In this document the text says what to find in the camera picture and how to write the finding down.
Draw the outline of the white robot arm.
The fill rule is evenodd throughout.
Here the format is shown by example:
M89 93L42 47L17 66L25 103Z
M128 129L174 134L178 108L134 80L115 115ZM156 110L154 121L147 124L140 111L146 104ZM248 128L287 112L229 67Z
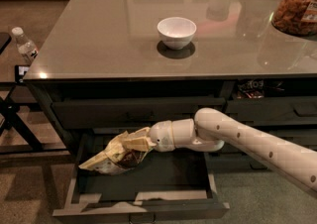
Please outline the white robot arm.
M123 140L125 148L142 152L180 148L216 152L226 143L311 196L317 195L317 152L244 125L212 108L198 110L192 119L157 122Z

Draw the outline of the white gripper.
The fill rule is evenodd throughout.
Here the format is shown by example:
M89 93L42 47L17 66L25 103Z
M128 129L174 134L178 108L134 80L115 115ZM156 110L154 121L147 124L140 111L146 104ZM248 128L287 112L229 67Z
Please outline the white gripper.
M158 152L172 152L175 150L172 135L172 122L162 121L151 128L145 127L128 134L122 140L126 149L147 152L154 148Z

